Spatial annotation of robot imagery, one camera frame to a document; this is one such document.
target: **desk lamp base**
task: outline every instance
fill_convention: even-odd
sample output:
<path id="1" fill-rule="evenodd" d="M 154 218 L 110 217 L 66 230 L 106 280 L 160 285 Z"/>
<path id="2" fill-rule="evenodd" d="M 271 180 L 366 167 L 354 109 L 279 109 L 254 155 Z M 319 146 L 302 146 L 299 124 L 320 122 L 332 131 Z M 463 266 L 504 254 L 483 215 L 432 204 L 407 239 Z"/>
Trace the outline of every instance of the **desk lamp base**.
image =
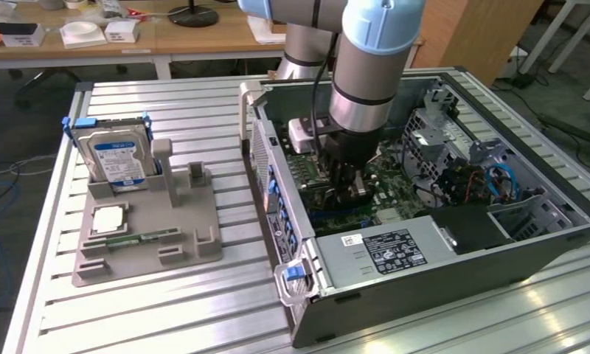
<path id="1" fill-rule="evenodd" d="M 194 11 L 190 11 L 187 6 L 175 7 L 168 11 L 172 15 L 167 15 L 167 18 L 183 27 L 206 27 L 218 22 L 218 13 L 214 10 L 200 6 L 192 9 Z"/>

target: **green circuit board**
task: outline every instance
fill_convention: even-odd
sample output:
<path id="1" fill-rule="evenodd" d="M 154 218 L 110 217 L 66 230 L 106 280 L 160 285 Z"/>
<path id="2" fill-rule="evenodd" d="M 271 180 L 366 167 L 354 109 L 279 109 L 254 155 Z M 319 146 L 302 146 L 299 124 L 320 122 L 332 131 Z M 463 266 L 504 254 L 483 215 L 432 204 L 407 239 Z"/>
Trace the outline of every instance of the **green circuit board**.
<path id="1" fill-rule="evenodd" d="M 392 143 L 382 142 L 378 154 L 366 167 L 366 173 L 375 175 L 367 182 L 375 184 L 371 202 L 340 212 L 324 212 L 315 207 L 322 193 L 328 189 L 327 178 L 316 167 L 316 157 L 287 152 L 287 165 L 318 236 L 408 219 L 424 210 L 426 205 L 415 194 L 412 182 L 396 163 L 394 148 Z"/>

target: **aluminum workbench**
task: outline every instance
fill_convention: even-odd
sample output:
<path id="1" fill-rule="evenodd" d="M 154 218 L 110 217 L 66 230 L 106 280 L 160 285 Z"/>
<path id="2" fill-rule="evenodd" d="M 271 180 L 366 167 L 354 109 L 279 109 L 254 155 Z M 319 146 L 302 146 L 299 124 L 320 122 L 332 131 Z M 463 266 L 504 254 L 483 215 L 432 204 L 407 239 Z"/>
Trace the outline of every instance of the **aluminum workbench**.
<path id="1" fill-rule="evenodd" d="M 446 70 L 590 199 L 590 175 L 486 87 Z M 70 282 L 87 169 L 63 138 L 3 353 L 590 353 L 590 244 L 528 280 L 294 350 L 238 149 L 238 85 L 264 77 L 96 83 L 71 118 L 148 112 L 171 164 L 214 175 L 223 259 L 98 285 Z M 459 107 L 476 137 L 488 132 Z"/>

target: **product label sticker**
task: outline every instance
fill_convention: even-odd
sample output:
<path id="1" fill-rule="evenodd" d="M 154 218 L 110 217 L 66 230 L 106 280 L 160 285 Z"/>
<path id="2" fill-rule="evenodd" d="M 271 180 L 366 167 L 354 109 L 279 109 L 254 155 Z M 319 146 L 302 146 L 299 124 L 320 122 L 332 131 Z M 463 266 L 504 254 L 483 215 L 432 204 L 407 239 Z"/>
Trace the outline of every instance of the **product label sticker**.
<path id="1" fill-rule="evenodd" d="M 136 152 L 134 142 L 96 144 L 94 150 L 106 180 L 112 186 L 127 187 L 144 181 L 140 161 L 132 157 Z"/>
<path id="2" fill-rule="evenodd" d="M 362 239 L 379 274 L 426 264 L 426 258 L 406 229 Z"/>

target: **white sticker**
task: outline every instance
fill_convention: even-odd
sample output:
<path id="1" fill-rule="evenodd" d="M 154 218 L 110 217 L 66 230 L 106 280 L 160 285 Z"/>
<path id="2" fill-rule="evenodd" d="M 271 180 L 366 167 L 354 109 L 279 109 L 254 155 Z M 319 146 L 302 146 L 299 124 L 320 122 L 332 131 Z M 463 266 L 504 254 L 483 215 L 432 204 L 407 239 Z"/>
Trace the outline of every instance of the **white sticker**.
<path id="1" fill-rule="evenodd" d="M 352 246 L 352 245 L 359 245 L 359 244 L 362 244 L 362 235 L 355 234 L 355 235 L 343 236 L 340 238 L 340 241 L 343 241 L 344 247 Z"/>
<path id="2" fill-rule="evenodd" d="M 102 166 L 106 180 L 115 187 L 132 186 L 144 181 L 144 171 L 138 159 L 134 142 L 111 142 L 94 146 L 95 156 Z"/>
<path id="3" fill-rule="evenodd" d="M 147 54 L 150 49 L 123 49 L 122 54 Z"/>

